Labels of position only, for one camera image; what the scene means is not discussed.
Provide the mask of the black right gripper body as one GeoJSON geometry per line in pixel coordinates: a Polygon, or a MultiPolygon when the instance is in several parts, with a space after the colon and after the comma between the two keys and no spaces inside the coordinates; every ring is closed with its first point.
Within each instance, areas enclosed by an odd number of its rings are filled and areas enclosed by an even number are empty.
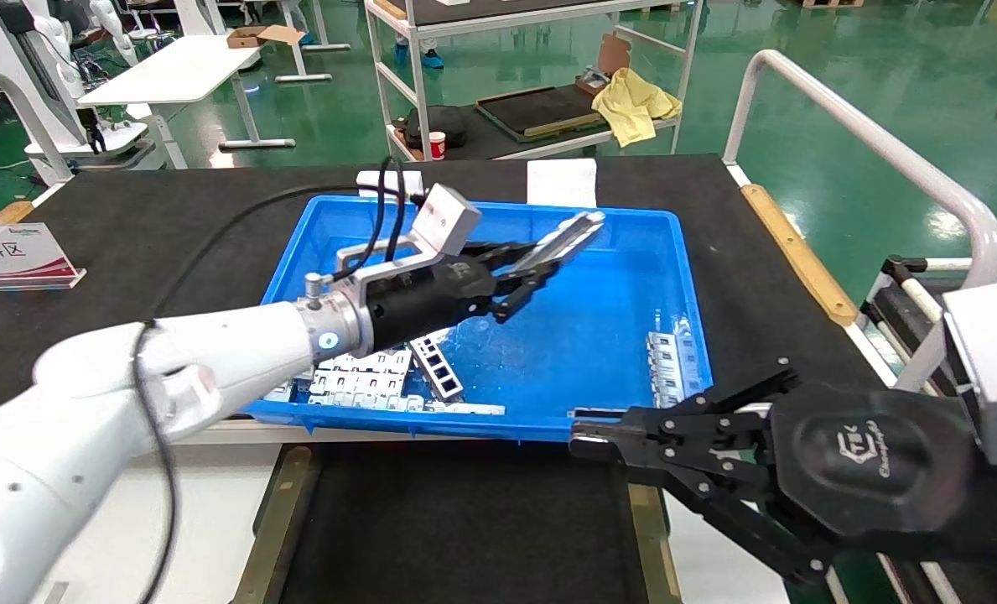
{"type": "Polygon", "coordinates": [[[997,567],[997,466],[964,405],[806,383],[771,406],[787,508],[844,549],[997,567]]]}

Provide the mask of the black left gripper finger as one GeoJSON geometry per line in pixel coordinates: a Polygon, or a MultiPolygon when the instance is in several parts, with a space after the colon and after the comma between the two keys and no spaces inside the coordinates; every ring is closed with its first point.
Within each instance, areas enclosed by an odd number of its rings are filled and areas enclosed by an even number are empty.
{"type": "Polygon", "coordinates": [[[548,265],[542,260],[533,243],[520,242],[469,242],[464,245],[463,258],[469,263],[482,265],[486,270],[535,270],[548,265]]]}
{"type": "Polygon", "coordinates": [[[488,314],[493,316],[498,324],[506,324],[527,305],[538,290],[547,286],[547,281],[561,267],[560,261],[548,260],[521,270],[502,273],[496,279],[495,291],[488,305],[488,314]]]}

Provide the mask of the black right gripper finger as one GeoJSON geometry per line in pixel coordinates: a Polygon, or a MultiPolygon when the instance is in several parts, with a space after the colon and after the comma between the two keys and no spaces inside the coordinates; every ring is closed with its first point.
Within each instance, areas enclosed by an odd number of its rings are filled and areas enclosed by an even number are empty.
{"type": "Polygon", "coordinates": [[[775,403],[801,385],[783,368],[736,393],[701,393],[671,408],[629,408],[620,415],[587,412],[574,421],[569,450],[629,471],[722,471],[718,452],[750,451],[771,469],[776,451],[771,424],[754,405],[775,403]]]}
{"type": "Polygon", "coordinates": [[[574,442],[570,450],[579,458],[620,464],[631,484],[667,491],[783,580],[800,585],[825,580],[834,558],[830,548],[803,542],[751,507],[769,496],[765,466],[659,442],[574,442]]]}

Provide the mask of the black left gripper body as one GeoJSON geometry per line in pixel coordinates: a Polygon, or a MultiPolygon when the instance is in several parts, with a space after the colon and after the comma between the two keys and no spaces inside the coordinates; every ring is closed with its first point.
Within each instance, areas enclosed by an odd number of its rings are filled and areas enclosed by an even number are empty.
{"type": "Polygon", "coordinates": [[[455,256],[363,286],[371,340],[364,353],[390,349],[486,315],[496,295],[495,258],[455,256]]]}

